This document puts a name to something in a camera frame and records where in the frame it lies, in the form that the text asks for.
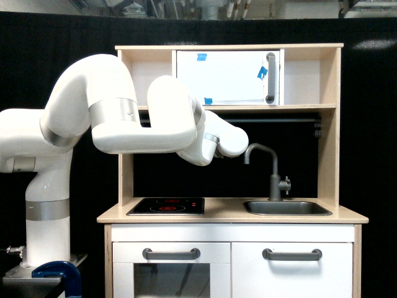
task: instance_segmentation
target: faucet handle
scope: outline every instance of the faucet handle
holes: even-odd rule
[[[284,181],[280,181],[279,187],[281,191],[285,191],[285,194],[289,195],[288,192],[291,190],[291,180],[288,179],[288,176],[285,177]]]

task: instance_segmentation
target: oven window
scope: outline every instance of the oven window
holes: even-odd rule
[[[210,264],[134,264],[136,298],[210,298]]]

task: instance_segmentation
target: wooden countertop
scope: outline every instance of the wooden countertop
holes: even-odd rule
[[[366,224],[368,218],[343,206],[333,207],[317,199],[296,198],[289,201],[315,202],[332,215],[255,215],[246,211],[246,201],[264,201],[267,198],[206,197],[204,215],[133,215],[127,216],[142,198],[135,197],[124,206],[118,204],[97,218],[101,224],[192,224],[192,223],[278,223],[278,224]]]

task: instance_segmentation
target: oven door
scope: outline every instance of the oven door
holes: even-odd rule
[[[230,298],[230,243],[115,242],[114,298]]]

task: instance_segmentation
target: gray handle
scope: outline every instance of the gray handle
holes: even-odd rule
[[[274,102],[275,98],[275,55],[273,53],[269,53],[266,55],[266,59],[269,62],[269,74],[268,77],[268,85],[267,85],[267,96],[266,103],[271,104]]]
[[[317,248],[311,253],[274,253],[266,248],[262,256],[269,261],[319,261],[323,253]]]
[[[142,251],[142,255],[146,260],[196,260],[200,254],[200,250],[197,248],[193,248],[187,253],[155,253],[150,248],[145,248]]]

